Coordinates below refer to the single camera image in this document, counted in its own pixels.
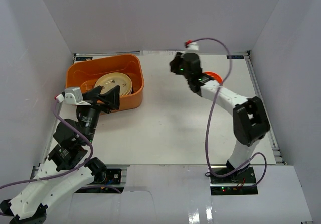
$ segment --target white robotic arm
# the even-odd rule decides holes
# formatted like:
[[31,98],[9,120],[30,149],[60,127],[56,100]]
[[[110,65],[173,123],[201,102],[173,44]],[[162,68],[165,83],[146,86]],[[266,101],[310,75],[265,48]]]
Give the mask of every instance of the white robotic arm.
[[[221,86],[215,79],[202,72],[195,42],[186,42],[186,51],[178,52],[170,62],[171,72],[183,75],[192,92],[213,101],[233,117],[233,131],[237,139],[233,153],[227,160],[227,169],[232,171],[251,158],[259,141],[270,130],[270,124],[260,98],[240,96]],[[236,175],[248,166],[238,170]]]
[[[233,109],[238,105],[243,105],[248,102],[248,98],[238,95],[231,90],[220,86],[220,84],[215,81],[209,81],[205,83],[204,86],[201,86],[201,96],[210,101],[213,101],[214,95],[217,92],[218,88],[221,88],[219,94],[216,99],[216,104],[221,108],[225,109],[230,115],[233,116]],[[260,139],[254,141],[252,145],[247,146],[241,144],[238,140],[236,140],[236,144],[233,150],[231,157],[228,159],[228,162],[233,166],[233,168],[237,168],[244,161],[251,158],[255,147],[260,142]]]
[[93,140],[100,112],[119,109],[120,87],[102,95],[101,88],[96,87],[86,94],[78,87],[67,88],[55,98],[58,102],[76,105],[78,121],[61,119],[54,133],[58,144],[39,166],[37,175],[16,197],[0,203],[1,211],[13,217],[10,224],[41,224],[47,213],[81,187],[106,181],[107,168],[98,158],[91,158],[92,152],[81,167],[76,167],[87,153],[82,146]]

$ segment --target white plate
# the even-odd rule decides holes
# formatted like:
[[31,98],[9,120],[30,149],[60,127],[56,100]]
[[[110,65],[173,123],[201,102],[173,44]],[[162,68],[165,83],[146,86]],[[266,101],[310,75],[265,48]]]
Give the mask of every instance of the white plate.
[[102,86],[103,89],[101,91],[101,94],[104,94],[117,85],[120,86],[120,96],[125,96],[131,93],[132,82],[130,78],[126,74],[120,72],[108,73],[102,76],[97,80],[95,87]]

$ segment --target orange object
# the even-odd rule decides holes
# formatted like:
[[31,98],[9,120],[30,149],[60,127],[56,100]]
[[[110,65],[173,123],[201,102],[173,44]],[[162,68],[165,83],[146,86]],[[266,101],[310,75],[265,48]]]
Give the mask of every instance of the orange object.
[[221,77],[214,73],[214,72],[204,72],[206,75],[209,75],[210,77],[214,78],[219,84],[222,84],[223,80],[221,79]]
[[120,107],[117,111],[139,107],[145,83],[140,61],[134,55],[126,54],[75,63],[67,71],[66,88],[80,87],[81,92],[85,93],[94,88],[100,77],[112,72],[124,73],[132,81],[133,92],[120,97]]

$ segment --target white backdrop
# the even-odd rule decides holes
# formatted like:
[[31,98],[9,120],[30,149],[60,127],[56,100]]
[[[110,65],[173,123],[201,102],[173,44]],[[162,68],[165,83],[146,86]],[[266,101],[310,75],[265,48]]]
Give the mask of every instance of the white backdrop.
[[280,0],[252,61],[281,153],[295,167],[315,223],[321,223],[320,6],[321,0]]
[[[29,179],[44,151],[50,106],[72,62],[42,0],[0,0],[0,185]],[[0,191],[0,201],[23,186]],[[8,219],[0,217],[0,223]]]
[[[44,0],[73,53],[181,49],[216,37],[251,50],[278,0]],[[201,43],[204,52],[225,53]]]

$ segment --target white table surface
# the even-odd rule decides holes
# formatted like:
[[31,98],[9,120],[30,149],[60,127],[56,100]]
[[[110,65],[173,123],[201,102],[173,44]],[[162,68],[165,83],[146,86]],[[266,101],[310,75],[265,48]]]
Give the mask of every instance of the white table surface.
[[[102,115],[93,140],[94,156],[105,164],[204,165],[205,130],[211,101],[189,90],[183,76],[169,71],[173,56],[138,56],[145,88],[143,102],[136,109]],[[201,55],[203,71],[222,78],[227,73],[226,56]],[[247,97],[255,96],[245,60],[234,60],[225,86]],[[76,107],[63,104],[60,116],[76,120]],[[215,106],[209,136],[212,165],[225,164],[234,145],[232,117]],[[57,144],[52,140],[51,149]],[[272,142],[268,135],[256,147],[275,164]],[[263,164],[255,158],[252,164]]]
[[[312,221],[293,166],[268,166],[258,195],[211,196],[206,166],[132,165],[122,194],[68,196],[46,224],[299,224]],[[263,166],[254,166],[256,178]]]

